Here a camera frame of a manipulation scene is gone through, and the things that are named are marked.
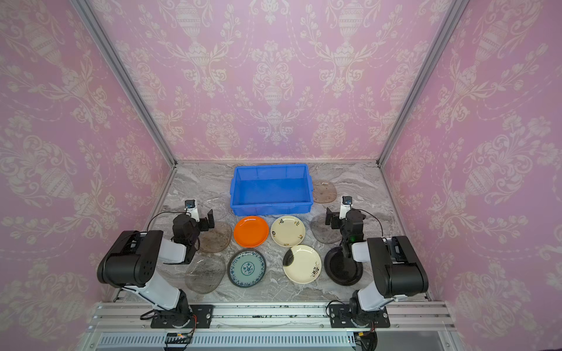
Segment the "grey transparent glass plate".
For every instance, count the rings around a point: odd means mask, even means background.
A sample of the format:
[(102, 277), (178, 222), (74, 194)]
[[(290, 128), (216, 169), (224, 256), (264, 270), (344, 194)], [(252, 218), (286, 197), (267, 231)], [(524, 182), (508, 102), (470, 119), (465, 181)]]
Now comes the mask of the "grey transparent glass plate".
[(322, 244), (339, 244), (342, 236), (339, 230), (325, 224), (325, 216), (319, 214), (310, 221), (311, 231), (317, 241)]

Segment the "orange plastic plate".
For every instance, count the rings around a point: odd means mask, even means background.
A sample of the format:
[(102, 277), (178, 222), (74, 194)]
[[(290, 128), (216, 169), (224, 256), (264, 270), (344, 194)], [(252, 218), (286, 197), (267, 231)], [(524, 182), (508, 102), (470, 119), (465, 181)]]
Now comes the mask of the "orange plastic plate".
[(241, 247), (256, 248), (267, 240), (269, 225), (260, 216), (247, 216), (237, 223), (233, 235)]

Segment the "cream floral plate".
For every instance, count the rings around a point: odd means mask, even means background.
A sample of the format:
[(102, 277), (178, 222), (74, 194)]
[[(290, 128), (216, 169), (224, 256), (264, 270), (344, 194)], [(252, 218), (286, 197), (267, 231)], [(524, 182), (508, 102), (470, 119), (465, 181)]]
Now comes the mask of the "cream floral plate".
[(306, 236), (304, 222), (295, 216), (281, 216), (272, 223), (270, 236), (281, 247), (300, 245)]

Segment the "black round plate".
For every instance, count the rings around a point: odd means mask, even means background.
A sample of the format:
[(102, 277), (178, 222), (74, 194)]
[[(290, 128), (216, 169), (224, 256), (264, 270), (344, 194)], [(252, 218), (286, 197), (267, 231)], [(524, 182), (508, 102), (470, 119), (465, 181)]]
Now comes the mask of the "black round plate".
[(328, 277), (341, 286), (355, 285), (363, 275), (363, 265), (345, 257), (342, 247), (330, 249), (326, 253), (323, 265)]

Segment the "cream plate with black patch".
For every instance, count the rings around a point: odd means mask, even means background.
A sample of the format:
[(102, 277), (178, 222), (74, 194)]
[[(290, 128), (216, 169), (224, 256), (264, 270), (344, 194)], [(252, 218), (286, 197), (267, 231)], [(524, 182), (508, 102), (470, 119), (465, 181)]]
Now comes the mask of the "cream plate with black patch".
[(322, 259), (313, 247), (296, 245), (291, 247), (282, 260), (285, 275), (292, 282), (306, 285), (321, 274)]

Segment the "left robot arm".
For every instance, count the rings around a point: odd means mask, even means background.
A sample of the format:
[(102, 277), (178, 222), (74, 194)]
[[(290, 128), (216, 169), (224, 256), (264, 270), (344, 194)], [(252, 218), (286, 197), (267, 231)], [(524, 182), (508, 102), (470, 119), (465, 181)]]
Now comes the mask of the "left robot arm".
[(173, 238), (161, 230), (126, 230), (120, 234), (97, 268), (100, 283), (134, 293), (152, 309), (140, 316), (156, 328), (208, 329), (212, 305), (190, 305), (186, 292), (157, 272), (157, 264), (186, 266), (199, 250), (199, 235), (215, 227), (213, 211), (200, 218), (196, 209), (177, 214)]

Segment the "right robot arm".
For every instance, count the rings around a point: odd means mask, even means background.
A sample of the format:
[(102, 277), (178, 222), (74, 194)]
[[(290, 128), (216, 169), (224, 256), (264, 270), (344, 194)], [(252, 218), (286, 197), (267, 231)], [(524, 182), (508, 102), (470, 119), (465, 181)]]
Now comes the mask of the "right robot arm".
[(325, 224), (340, 231), (341, 244), (328, 251), (324, 267), (338, 285), (352, 286), (371, 267), (373, 280), (352, 293), (349, 302), (326, 307), (333, 328), (388, 328), (386, 307), (427, 292), (429, 280), (410, 240), (405, 235), (390, 238), (364, 237), (363, 211), (343, 206), (339, 212), (326, 210)]

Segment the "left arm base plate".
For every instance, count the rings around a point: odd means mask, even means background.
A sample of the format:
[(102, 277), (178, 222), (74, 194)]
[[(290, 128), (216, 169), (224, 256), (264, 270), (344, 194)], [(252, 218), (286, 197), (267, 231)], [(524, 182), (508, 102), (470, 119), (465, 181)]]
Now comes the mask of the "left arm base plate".
[(214, 306), (210, 304), (191, 305), (186, 312), (157, 311), (151, 321), (151, 328), (208, 329), (213, 317)]

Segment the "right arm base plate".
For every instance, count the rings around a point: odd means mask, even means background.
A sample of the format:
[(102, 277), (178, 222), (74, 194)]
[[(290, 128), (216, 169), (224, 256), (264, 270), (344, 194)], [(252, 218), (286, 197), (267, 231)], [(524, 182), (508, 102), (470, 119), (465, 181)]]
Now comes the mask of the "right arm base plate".
[(347, 304), (329, 304), (326, 314), (332, 328), (389, 328), (391, 323), (386, 309), (365, 312), (360, 308), (352, 309)]

